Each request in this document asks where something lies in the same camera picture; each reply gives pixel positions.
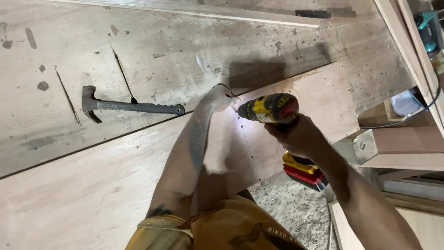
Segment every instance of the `right hand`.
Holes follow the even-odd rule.
[[[299,121],[288,131],[281,132],[270,123],[265,124],[265,129],[294,156],[315,161],[326,149],[331,148],[310,117],[303,114],[299,114]]]

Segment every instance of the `cordless drill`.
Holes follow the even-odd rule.
[[[299,121],[299,103],[294,95],[275,93],[242,104],[238,115],[250,121],[273,123],[284,132]],[[288,151],[282,159],[284,171],[293,180],[316,191],[322,191],[328,185],[324,174],[310,159],[294,156]]]

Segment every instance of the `cable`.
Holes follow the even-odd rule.
[[[397,122],[394,122],[394,123],[390,123],[390,124],[386,124],[386,125],[380,125],[380,126],[375,126],[375,127],[361,127],[361,126],[359,126],[359,128],[361,128],[361,129],[379,129],[379,128],[390,127],[390,126],[393,126],[393,125],[396,125],[396,124],[400,124],[400,123],[406,122],[406,121],[408,121],[408,120],[410,120],[410,119],[412,119],[412,118],[414,118],[414,117],[417,117],[417,116],[419,116],[420,114],[422,114],[422,113],[428,111],[429,108],[430,108],[432,105],[435,104],[436,100],[438,99],[438,97],[439,97],[440,94],[441,94],[441,81],[440,81],[440,77],[439,77],[439,75],[438,75],[438,72],[437,72],[435,69],[433,69],[433,71],[435,72],[436,77],[437,77],[437,79],[438,79],[438,89],[437,89],[437,91],[436,91],[436,96],[435,96],[435,98],[432,100],[432,102],[431,102],[427,107],[425,107],[425,108],[424,108],[423,110],[421,110],[420,112],[418,112],[418,113],[416,113],[416,114],[410,116],[409,118],[407,118],[407,119],[405,119],[405,120],[403,120],[403,121],[397,121]]]

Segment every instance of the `left hand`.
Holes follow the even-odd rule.
[[[221,112],[228,108],[230,105],[234,105],[240,102],[239,97],[231,97],[231,91],[229,88],[218,84],[214,86],[201,100],[201,104],[211,105],[215,112]]]

